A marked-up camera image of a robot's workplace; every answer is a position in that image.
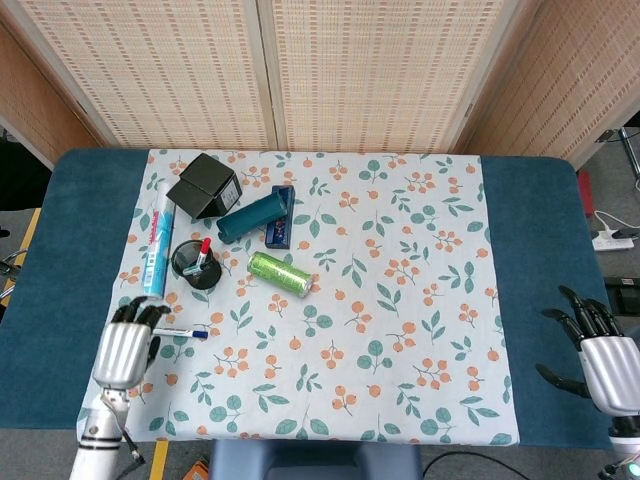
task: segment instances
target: tablecloth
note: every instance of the tablecloth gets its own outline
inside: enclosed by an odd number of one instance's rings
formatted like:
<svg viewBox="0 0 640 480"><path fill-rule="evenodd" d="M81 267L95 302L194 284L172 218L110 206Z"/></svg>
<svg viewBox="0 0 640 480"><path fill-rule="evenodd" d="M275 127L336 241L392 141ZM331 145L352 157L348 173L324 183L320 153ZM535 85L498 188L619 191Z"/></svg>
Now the tablecloth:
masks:
<svg viewBox="0 0 640 480"><path fill-rule="evenodd" d="M140 292L157 184L200 152L149 153L109 316ZM246 272L261 232L215 243L216 289L168 275L165 321L211 337L163 341L130 392L136 438L517 442L478 157L207 153L236 170L241 204L296 187L292 250L270 253L314 272L314 291ZM174 246L215 234L178 211Z"/></svg>

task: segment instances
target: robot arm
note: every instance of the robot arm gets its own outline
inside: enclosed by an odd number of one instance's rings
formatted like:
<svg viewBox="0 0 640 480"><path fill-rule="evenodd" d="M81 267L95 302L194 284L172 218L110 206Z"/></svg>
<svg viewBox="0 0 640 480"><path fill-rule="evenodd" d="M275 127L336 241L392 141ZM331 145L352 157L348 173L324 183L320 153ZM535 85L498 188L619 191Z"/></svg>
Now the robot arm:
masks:
<svg viewBox="0 0 640 480"><path fill-rule="evenodd" d="M140 383L155 359L160 338L152 332L160 317L170 312L166 306L148 306L136 318L145 300L138 297L116 310L102 335L92 374L102 393L91 404L70 480L112 480L123 436L135 463L118 478L145 463L125 430L127 390Z"/></svg>
<svg viewBox="0 0 640 480"><path fill-rule="evenodd" d="M619 461L607 465L601 479L613 479L620 468L626 478L640 479L640 351L625 337L607 308L591 299L581 299L560 286L573 308L575 319L561 310L542 313L557 320L578 350L585 382L559 377L547 366L536 370L556 388L590 398L602 413L613 417L609 439Z"/></svg>

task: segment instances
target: marker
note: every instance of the marker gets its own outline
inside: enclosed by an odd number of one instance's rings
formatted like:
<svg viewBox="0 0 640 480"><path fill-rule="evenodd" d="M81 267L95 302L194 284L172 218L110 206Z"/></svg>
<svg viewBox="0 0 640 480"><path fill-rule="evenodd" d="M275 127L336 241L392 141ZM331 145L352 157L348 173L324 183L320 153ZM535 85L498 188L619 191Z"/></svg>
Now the marker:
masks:
<svg viewBox="0 0 640 480"><path fill-rule="evenodd" d="M196 264L192 267L185 268L182 271L182 275L198 275L202 272L202 264L207 259L207 254L209 253L209 247L211 246L211 239L209 237L205 238L202 241L202 246L200 247L200 253L198 254L198 259L196 260Z"/></svg>
<svg viewBox="0 0 640 480"><path fill-rule="evenodd" d="M167 337L192 337L192 338L209 338L209 333L199 332L196 330L182 330L179 328L155 328L153 335L165 335Z"/></svg>

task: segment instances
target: green leaf pattern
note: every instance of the green leaf pattern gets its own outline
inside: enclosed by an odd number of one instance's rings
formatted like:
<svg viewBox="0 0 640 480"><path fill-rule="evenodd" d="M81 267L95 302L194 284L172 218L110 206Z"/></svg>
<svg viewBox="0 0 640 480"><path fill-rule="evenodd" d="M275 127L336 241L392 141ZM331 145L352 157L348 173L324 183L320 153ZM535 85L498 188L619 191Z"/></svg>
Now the green leaf pattern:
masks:
<svg viewBox="0 0 640 480"><path fill-rule="evenodd" d="M149 152L119 274L135 267L144 271L157 186L177 181L169 165L178 157L182 169L199 153ZM158 326L210 336L161 337L155 362L135 387L144 391L145 402L133 401L135 389L129 392L127 428L137 441L259 434L425 444L518 442L499 298L485 294L497 290L497 282L476 157L206 153L238 172L240 181L240 172L253 172L232 211L270 194L273 185L295 187L291 245L265 249L264 226L223 245L217 241L217 218L192 220L176 210L170 253L182 242L209 236L224 275L208 290L167 275L165 303L172 317L163 316ZM341 207L343 198L350 198L353 208ZM440 231L455 232L462 243L453 252L436 248ZM250 275L247 263L256 251L315 274L312 291L300 299ZM419 270L415 285L387 274L391 260L404 261L405 271ZM114 289L107 317L140 293L140 282ZM286 301L279 304L281 316L268 310L276 294L276 303ZM459 320L462 305L477 312L474 327ZM231 357L222 354L227 347ZM498 361L487 358L490 349ZM277 369L269 378L271 355ZM438 371L449 377L438 377L437 390L432 378L426 385L417 382L413 366L423 368L425 358L447 362ZM469 367L477 368L475 377ZM480 387L472 391L473 378ZM336 394L338 386L345 395ZM78 417L80 430L99 393L95 388L91 382ZM333 404L347 399L352 416Z"/></svg>

